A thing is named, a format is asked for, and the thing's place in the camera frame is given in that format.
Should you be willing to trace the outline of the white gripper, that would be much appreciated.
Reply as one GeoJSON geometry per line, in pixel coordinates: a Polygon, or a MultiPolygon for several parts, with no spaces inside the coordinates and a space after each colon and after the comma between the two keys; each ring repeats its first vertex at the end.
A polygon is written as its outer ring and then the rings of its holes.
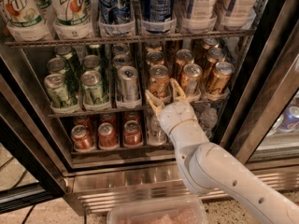
{"type": "Polygon", "coordinates": [[[162,100],[155,97],[149,90],[145,90],[147,101],[153,113],[158,116],[161,128],[167,135],[170,135],[175,129],[195,131],[198,128],[198,119],[193,107],[187,103],[184,90],[174,78],[170,79],[170,85],[175,102],[166,107],[162,100]]]}

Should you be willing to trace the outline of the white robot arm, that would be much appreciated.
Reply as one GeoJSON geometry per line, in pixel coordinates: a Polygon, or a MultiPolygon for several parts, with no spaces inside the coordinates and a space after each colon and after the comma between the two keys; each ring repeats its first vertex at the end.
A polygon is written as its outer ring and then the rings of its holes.
{"type": "Polygon", "coordinates": [[[175,149],[180,177],[192,193],[220,189],[242,203],[262,224],[299,224],[299,206],[269,187],[223,147],[210,142],[179,84],[171,79],[169,105],[145,95],[175,149]]]}

